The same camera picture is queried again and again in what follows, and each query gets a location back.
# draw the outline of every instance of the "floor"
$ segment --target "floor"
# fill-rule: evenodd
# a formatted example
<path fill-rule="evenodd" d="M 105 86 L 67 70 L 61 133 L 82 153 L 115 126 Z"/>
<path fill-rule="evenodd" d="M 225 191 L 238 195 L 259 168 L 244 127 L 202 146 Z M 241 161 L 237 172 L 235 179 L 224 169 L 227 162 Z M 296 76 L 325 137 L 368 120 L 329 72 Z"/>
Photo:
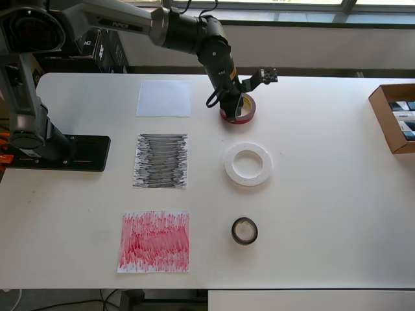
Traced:
<path fill-rule="evenodd" d="M 102 290 L 104 298 L 111 291 L 111 289 Z M 145 290 L 145 297 L 147 299 L 188 299 L 192 297 L 193 292 L 191 290 Z M 0 290 L 0 311 L 10 311 L 16 303 L 18 295 L 18 290 L 12 290 L 8 293 Z M 120 298 L 121 291 L 117 291 L 111 296 L 110 301 L 119 305 Z M 23 290 L 21 301 L 14 311 L 31 311 L 44 306 L 90 299 L 100 299 L 99 290 Z M 102 303 L 63 306 L 50 310 L 101 311 Z M 109 306 L 108 311 L 116 311 L 116 309 Z"/>

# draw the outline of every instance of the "tape roll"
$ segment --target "tape roll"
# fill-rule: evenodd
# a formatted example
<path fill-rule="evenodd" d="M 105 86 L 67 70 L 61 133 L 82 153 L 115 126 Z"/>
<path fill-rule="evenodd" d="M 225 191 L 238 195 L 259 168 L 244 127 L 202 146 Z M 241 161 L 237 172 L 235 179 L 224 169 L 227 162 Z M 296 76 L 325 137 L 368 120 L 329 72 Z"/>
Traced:
<path fill-rule="evenodd" d="M 251 151 L 261 158 L 262 169 L 258 176 L 253 178 L 246 178 L 236 173 L 235 168 L 233 167 L 233 162 L 236 155 L 243 151 Z M 245 187 L 253 187 L 262 184 L 270 177 L 272 171 L 271 157 L 268 152 L 262 149 L 260 146 L 252 143 L 243 143 L 233 146 L 225 156 L 224 166 L 229 178 L 237 184 Z"/>
<path fill-rule="evenodd" d="M 240 245 L 249 245 L 256 241 L 258 228 L 251 219 L 241 217 L 236 219 L 231 229 L 232 238 Z"/>
<path fill-rule="evenodd" d="M 255 111 L 257 109 L 257 105 L 255 104 L 254 99 L 247 95 L 247 94 L 242 94 L 243 99 L 244 99 L 244 107 L 247 106 L 249 109 L 249 112 L 245 115 L 240 115 L 238 117 L 236 117 L 236 121 L 229 121 L 226 118 L 226 113 L 225 111 L 223 111 L 223 109 L 220 110 L 220 116 L 222 117 L 222 119 L 224 119 L 226 122 L 232 123 L 232 124 L 244 124 L 247 123 L 249 121 L 252 120 L 252 118 L 255 115 Z"/>

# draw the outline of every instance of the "red tape roll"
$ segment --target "red tape roll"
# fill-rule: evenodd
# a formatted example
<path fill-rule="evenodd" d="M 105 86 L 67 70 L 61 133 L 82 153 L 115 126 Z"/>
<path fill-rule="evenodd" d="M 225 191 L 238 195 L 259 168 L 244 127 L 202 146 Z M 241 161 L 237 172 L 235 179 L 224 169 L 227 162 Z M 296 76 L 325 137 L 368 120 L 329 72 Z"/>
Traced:
<path fill-rule="evenodd" d="M 225 111 L 223 109 L 220 110 L 220 116 L 222 119 L 224 119 L 226 122 L 232 123 L 232 124 L 245 124 L 252 120 L 252 118 L 255 115 L 255 111 L 257 109 L 257 105 L 255 104 L 253 98 L 247 94 L 242 95 L 244 98 L 244 106 L 248 105 L 250 106 L 251 110 L 246 115 L 240 115 L 239 117 L 236 117 L 236 121 L 229 121 L 226 118 Z"/>

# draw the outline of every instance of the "cardboard box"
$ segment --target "cardboard box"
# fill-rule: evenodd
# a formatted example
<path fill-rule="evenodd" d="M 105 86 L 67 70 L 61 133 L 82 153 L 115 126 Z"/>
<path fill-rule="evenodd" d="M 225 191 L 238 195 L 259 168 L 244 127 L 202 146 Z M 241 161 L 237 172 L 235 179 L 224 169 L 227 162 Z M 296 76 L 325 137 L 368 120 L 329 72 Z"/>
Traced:
<path fill-rule="evenodd" d="M 75 56 L 81 55 L 82 51 L 84 50 L 84 42 L 86 39 L 86 34 L 83 35 L 76 41 L 71 41 L 70 39 L 66 39 L 65 43 L 62 45 L 60 49 L 57 49 L 53 52 L 42 53 L 43 57 L 54 57 L 54 56 Z"/>
<path fill-rule="evenodd" d="M 54 56 L 37 54 L 36 57 L 47 73 L 111 73 L 115 67 L 110 48 L 98 29 L 86 34 L 81 55 L 56 53 Z"/>
<path fill-rule="evenodd" d="M 415 141 L 407 141 L 392 113 L 389 102 L 415 100 L 415 84 L 383 84 L 369 97 L 381 125 L 386 142 L 393 154 L 408 154 L 415 152 Z"/>
<path fill-rule="evenodd" d="M 102 30 L 102 32 L 110 48 L 115 73 L 128 73 L 129 64 L 118 32 L 114 30 Z"/>

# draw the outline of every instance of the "wall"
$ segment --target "wall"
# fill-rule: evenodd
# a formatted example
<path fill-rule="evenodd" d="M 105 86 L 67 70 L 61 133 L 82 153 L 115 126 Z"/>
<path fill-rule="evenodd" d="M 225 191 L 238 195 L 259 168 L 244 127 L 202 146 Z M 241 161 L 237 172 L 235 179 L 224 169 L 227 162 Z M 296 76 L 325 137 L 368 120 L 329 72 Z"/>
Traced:
<path fill-rule="evenodd" d="M 224 26 L 238 67 L 415 69 L 415 30 Z M 130 65 L 199 66 L 197 57 L 122 33 Z"/>

